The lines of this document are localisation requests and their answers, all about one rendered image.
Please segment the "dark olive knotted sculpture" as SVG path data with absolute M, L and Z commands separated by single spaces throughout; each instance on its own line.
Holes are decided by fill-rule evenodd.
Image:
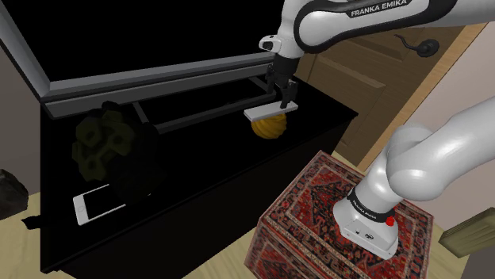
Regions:
M 105 101 L 75 128 L 71 156 L 85 181 L 108 183 L 125 204 L 136 204 L 167 178 L 155 159 L 158 139 L 154 125 L 139 122 L 117 103 Z

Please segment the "olive green box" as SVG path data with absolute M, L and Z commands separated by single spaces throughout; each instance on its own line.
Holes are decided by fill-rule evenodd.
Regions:
M 446 230 L 441 235 L 439 244 L 457 258 L 495 245 L 495 208 L 487 208 Z

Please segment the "grey framed television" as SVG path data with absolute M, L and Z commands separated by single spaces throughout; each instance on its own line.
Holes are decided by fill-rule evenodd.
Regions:
M 0 0 L 0 47 L 53 119 L 165 98 L 169 132 L 260 105 L 210 86 L 263 75 L 283 0 Z

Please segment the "white slab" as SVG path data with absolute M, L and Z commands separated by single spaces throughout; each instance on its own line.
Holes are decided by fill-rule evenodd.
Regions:
M 298 109 L 298 105 L 293 101 L 290 101 L 284 109 L 281 105 L 282 102 L 277 101 L 250 109 L 245 109 L 244 115 L 250 120 L 250 122 L 255 122 L 284 113 L 289 113 Z

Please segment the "white smartphone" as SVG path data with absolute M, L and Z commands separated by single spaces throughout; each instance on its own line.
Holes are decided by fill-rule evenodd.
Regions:
M 72 201 L 79 226 L 125 207 L 109 184 L 79 194 Z

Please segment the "yellow ridged round vase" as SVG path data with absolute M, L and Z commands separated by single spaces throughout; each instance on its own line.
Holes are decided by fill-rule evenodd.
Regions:
M 274 140 L 286 130 L 287 120 L 285 113 L 251 123 L 253 132 L 265 140 Z

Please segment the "black television cabinet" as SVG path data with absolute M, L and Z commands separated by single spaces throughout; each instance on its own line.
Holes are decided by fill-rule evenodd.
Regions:
M 355 111 L 301 82 L 277 139 L 242 112 L 168 132 L 164 183 L 144 202 L 78 225 L 73 198 L 98 187 L 71 157 L 81 116 L 40 116 L 40 269 L 75 279 L 181 279 L 251 230 L 319 151 L 332 152 Z

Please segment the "red patterned robot stand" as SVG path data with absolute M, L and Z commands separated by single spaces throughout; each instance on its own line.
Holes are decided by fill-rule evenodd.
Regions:
M 333 205 L 362 175 L 319 151 L 260 217 L 245 265 L 258 279 L 427 279 L 433 217 L 395 207 L 397 253 L 384 260 L 341 236 Z

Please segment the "dark lumpy object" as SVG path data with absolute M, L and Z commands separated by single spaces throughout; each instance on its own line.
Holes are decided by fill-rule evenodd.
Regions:
M 24 212 L 28 208 L 29 192 L 10 172 L 0 169 L 0 220 Z

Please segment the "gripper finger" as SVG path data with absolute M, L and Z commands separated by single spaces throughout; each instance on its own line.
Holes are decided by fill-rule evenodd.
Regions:
M 265 79 L 267 80 L 267 94 L 272 94 L 276 80 L 276 73 L 272 65 L 268 66 L 267 72 L 265 74 Z
M 298 83 L 289 80 L 286 86 L 280 88 L 282 93 L 282 103 L 280 105 L 281 109 L 285 109 L 287 105 L 295 99 L 297 96 Z

